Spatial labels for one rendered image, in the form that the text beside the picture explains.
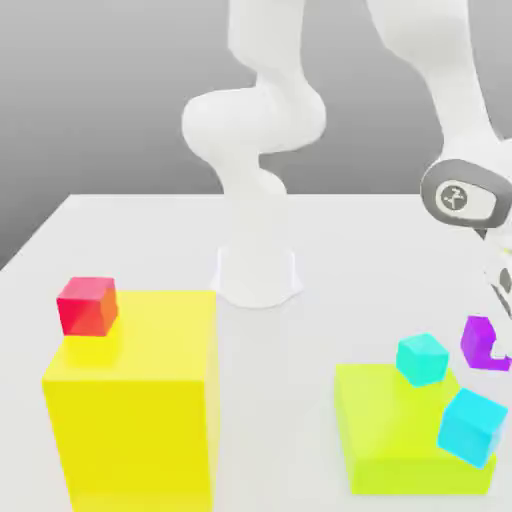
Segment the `large lime box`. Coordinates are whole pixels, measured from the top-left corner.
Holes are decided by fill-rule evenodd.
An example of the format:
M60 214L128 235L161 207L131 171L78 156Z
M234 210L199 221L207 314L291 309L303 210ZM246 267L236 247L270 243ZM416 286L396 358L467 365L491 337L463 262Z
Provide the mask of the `large lime box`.
M459 389L452 370L414 387L393 364L338 364L334 406L351 493L485 495L496 457L478 469L437 446Z

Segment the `small red cube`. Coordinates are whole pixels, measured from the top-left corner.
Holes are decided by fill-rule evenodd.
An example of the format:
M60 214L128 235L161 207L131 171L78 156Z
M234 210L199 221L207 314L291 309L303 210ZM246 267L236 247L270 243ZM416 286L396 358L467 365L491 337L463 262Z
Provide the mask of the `small red cube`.
M110 277L72 277L56 302L65 336L106 336L118 316Z

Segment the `small purple cube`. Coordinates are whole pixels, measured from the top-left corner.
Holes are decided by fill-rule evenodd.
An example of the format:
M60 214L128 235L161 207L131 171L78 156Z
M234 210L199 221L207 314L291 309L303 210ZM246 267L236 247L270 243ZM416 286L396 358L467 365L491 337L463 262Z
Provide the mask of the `small purple cube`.
M467 318L460 347L470 368L504 372L510 369L510 357L495 359L491 356L495 341L496 333L487 317L470 315Z

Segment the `large yellow box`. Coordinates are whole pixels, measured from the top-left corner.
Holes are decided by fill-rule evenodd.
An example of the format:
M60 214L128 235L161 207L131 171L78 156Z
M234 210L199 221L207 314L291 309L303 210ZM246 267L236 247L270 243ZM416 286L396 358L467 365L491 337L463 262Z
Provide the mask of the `large yellow box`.
M213 512L216 295L122 291L104 337L67 336L42 387L72 512Z

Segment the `small turquoise cube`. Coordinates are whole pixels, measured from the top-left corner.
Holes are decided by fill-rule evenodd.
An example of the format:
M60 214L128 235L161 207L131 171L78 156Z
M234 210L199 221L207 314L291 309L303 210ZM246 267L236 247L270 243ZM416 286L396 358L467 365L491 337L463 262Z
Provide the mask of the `small turquoise cube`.
M398 342L396 367L414 387L441 382L446 375L449 352L437 339L423 333Z

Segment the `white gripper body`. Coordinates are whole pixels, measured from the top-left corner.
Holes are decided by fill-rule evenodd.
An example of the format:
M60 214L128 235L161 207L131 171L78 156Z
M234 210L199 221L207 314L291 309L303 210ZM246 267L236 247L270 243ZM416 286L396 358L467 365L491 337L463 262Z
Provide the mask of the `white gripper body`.
M492 316L490 322L496 335L491 357L512 358L512 319L507 316Z

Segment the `small cyan cube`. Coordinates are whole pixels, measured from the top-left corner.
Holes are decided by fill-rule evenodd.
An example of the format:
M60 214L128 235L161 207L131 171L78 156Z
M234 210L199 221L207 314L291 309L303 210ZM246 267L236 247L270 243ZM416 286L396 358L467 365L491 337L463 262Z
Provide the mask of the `small cyan cube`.
M508 408L461 388L446 406L437 446L478 469L483 469L501 439Z

